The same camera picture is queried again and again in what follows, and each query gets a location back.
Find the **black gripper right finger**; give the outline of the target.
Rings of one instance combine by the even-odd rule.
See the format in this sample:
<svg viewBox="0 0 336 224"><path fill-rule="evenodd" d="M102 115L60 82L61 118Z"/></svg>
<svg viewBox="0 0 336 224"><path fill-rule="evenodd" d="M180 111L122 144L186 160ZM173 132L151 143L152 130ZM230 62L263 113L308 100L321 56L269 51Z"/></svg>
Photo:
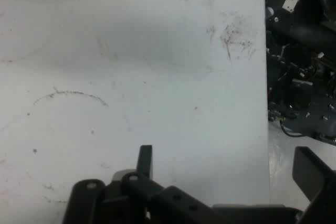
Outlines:
<svg viewBox="0 0 336 224"><path fill-rule="evenodd" d="M295 148L292 177L309 200L297 223L335 223L335 171L310 148Z"/></svg>

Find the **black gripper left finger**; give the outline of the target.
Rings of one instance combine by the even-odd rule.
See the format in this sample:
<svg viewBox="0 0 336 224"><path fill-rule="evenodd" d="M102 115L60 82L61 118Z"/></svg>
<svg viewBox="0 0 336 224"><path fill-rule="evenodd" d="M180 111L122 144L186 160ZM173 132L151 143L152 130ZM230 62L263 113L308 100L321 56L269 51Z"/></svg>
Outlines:
<svg viewBox="0 0 336 224"><path fill-rule="evenodd" d="M212 223L213 210L184 191L151 179L151 145L142 145L135 171L106 185L77 182L63 223Z"/></svg>

